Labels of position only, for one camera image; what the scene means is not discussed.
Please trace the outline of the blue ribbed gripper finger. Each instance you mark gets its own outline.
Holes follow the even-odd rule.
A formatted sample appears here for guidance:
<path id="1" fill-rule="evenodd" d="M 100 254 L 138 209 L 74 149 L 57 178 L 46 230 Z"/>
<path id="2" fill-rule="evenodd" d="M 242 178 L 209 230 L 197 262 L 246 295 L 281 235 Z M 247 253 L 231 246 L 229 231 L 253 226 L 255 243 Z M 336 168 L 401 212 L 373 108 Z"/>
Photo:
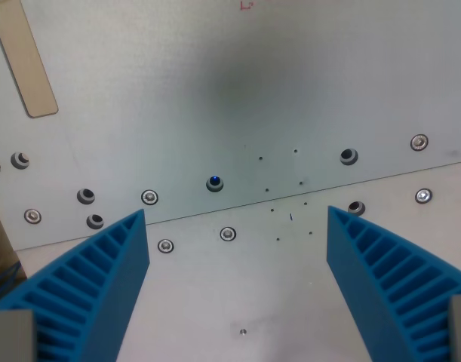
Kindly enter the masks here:
<path id="1" fill-rule="evenodd" d="M 36 272 L 0 311 L 33 312 L 38 361 L 115 361 L 149 264 L 138 210 Z"/>
<path id="2" fill-rule="evenodd" d="M 327 209 L 327 264 L 373 361 L 450 361 L 461 271 L 414 243 Z"/>

